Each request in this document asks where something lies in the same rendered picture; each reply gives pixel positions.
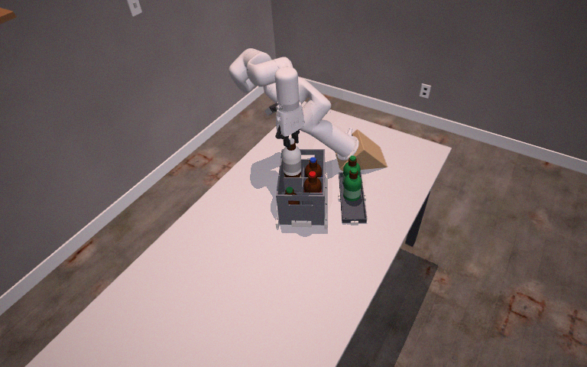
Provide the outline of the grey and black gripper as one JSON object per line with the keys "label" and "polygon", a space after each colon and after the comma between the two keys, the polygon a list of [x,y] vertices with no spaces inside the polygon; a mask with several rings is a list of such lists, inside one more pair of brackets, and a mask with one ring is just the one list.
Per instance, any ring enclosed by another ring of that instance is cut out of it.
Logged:
{"label": "grey and black gripper", "polygon": [[299,107],[293,111],[285,112],[280,109],[276,113],[277,134],[275,138],[283,139],[284,146],[290,149],[289,135],[298,144],[298,134],[304,126],[303,108],[300,103]]}

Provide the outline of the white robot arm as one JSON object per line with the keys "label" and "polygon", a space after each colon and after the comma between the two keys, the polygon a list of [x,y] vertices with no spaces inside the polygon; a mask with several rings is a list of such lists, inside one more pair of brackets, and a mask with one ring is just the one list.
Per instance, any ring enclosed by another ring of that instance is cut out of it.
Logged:
{"label": "white robot arm", "polygon": [[264,87],[265,94],[275,102],[265,110],[267,116],[278,109],[293,111],[310,97],[303,106],[304,126],[300,130],[336,152],[341,161],[348,160],[358,149],[358,139],[352,136],[352,128],[345,135],[331,122],[322,120],[331,109],[330,101],[305,79],[298,77],[288,58],[270,60],[268,54],[250,48],[232,63],[229,72],[244,93],[251,92],[256,86]]}

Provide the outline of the brown bottle with green cap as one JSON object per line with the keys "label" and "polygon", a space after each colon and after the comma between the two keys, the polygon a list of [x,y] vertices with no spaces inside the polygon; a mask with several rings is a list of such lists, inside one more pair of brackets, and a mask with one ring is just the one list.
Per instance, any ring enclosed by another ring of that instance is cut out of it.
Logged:
{"label": "brown bottle with green cap", "polygon": [[[297,194],[295,194],[294,189],[292,187],[287,187],[284,195],[297,195]],[[288,201],[288,203],[300,205],[300,201]]]}

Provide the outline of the brown bottle with blue cap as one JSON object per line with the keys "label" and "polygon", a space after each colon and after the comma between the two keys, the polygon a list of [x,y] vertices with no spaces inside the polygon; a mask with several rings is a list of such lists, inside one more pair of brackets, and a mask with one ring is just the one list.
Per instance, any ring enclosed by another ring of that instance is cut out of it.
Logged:
{"label": "brown bottle with blue cap", "polygon": [[316,158],[310,158],[309,164],[305,168],[305,177],[308,177],[311,171],[316,173],[316,177],[322,177],[322,168],[317,164]]}

